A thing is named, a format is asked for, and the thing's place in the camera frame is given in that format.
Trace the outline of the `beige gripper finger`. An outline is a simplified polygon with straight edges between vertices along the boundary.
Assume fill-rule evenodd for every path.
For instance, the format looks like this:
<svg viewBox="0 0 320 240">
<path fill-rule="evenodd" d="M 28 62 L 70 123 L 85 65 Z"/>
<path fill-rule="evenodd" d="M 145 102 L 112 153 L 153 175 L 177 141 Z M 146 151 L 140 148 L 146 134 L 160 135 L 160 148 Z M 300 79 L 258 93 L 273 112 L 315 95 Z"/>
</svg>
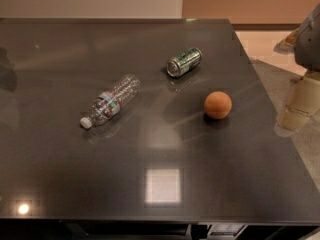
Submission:
<svg viewBox="0 0 320 240">
<path fill-rule="evenodd" d="M 289 137 L 300 131 L 320 110 L 320 72 L 307 71 L 293 78 L 274 127 L 280 137 Z"/>
</svg>

